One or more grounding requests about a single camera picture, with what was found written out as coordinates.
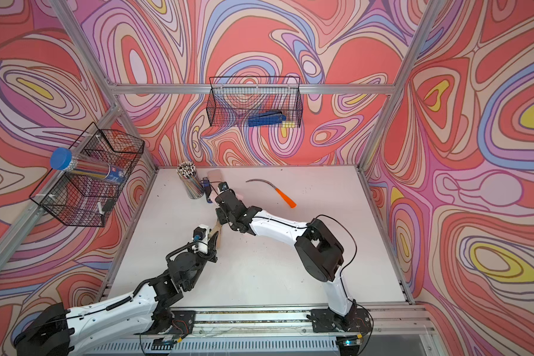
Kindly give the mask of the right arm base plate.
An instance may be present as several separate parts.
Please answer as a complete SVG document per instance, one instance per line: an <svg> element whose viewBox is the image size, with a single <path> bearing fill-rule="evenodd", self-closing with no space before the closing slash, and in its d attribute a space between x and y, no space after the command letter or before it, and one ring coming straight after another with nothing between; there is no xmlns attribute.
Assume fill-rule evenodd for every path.
<svg viewBox="0 0 534 356"><path fill-rule="evenodd" d="M312 323L314 333L356 332L366 335L372 330L371 317L362 308L353 308L346 316L340 316L330 308L312 309L306 317Z"/></svg>

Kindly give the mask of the wooden handled sickle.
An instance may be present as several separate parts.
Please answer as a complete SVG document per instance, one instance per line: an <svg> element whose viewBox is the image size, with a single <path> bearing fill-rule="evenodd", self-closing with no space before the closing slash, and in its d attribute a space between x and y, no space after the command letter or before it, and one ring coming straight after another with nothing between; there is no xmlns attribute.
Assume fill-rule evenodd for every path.
<svg viewBox="0 0 534 356"><path fill-rule="evenodd" d="M221 237L222 237L222 225L215 225L215 227L212 229L212 237L210 240L214 243L214 248L216 250L219 249L220 243L221 243Z"/></svg>
<svg viewBox="0 0 534 356"><path fill-rule="evenodd" d="M216 221L215 225L209 231L209 241L218 241L222 233L222 224L219 220Z"/></svg>

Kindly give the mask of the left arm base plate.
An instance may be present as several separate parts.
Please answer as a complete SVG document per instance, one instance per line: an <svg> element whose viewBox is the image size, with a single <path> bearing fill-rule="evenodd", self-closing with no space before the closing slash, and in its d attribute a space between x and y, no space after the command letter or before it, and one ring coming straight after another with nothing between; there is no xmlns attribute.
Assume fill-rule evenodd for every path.
<svg viewBox="0 0 534 356"><path fill-rule="evenodd" d="M141 335L190 335L194 329L196 311L194 310L162 310L155 312L149 328Z"/></svg>

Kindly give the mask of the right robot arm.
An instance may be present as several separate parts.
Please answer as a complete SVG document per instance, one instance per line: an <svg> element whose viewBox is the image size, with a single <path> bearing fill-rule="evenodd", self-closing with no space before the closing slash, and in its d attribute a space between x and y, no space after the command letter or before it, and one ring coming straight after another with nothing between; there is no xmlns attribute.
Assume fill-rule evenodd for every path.
<svg viewBox="0 0 534 356"><path fill-rule="evenodd" d="M346 330L357 307L347 295L341 272L344 247L323 221L295 222L274 216L257 206L246 206L235 192L227 189L215 197L217 217L222 225L241 234L267 237L295 248L303 267L323 283L330 321Z"/></svg>

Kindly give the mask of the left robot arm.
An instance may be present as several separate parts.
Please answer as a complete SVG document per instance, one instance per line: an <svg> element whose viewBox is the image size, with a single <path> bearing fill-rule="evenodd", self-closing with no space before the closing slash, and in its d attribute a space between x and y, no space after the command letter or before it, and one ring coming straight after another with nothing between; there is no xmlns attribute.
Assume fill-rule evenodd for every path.
<svg viewBox="0 0 534 356"><path fill-rule="evenodd" d="M171 307L216 260L215 242L188 243L166 256L162 274L143 280L133 292L89 306L49 306L16 336L16 353L81 355L125 336L164 332L174 324Z"/></svg>

